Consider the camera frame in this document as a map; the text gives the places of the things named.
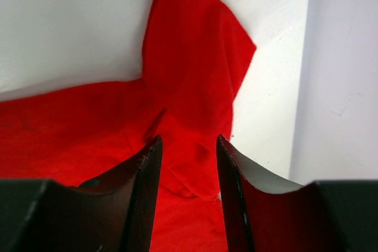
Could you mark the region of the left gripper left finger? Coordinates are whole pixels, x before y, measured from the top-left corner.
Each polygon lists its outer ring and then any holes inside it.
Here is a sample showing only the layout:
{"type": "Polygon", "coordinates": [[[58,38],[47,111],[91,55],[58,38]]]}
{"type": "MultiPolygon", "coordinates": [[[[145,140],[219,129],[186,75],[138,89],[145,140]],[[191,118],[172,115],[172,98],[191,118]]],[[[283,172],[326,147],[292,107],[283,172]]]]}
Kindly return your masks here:
{"type": "Polygon", "coordinates": [[[162,138],[82,183],[1,180],[2,251],[148,251],[162,138]]]}

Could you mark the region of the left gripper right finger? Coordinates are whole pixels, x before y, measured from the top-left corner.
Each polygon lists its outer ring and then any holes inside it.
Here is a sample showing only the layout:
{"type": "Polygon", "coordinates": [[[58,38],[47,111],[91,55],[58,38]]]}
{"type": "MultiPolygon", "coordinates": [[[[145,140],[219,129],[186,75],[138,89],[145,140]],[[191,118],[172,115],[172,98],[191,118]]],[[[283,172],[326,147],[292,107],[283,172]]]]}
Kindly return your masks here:
{"type": "Polygon", "coordinates": [[[377,181],[300,185],[217,138],[229,251],[376,251],[377,181]]]}

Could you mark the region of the red t shirt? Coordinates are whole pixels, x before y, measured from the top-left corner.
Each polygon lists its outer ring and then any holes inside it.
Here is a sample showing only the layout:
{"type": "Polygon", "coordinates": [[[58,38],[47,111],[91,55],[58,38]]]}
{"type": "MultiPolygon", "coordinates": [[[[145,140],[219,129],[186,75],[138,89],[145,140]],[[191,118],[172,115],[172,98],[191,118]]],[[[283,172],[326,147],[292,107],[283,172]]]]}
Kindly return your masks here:
{"type": "Polygon", "coordinates": [[[255,49],[220,0],[153,0],[141,78],[1,103],[1,176],[78,185],[161,136],[152,251],[226,251],[216,140],[255,49]]]}

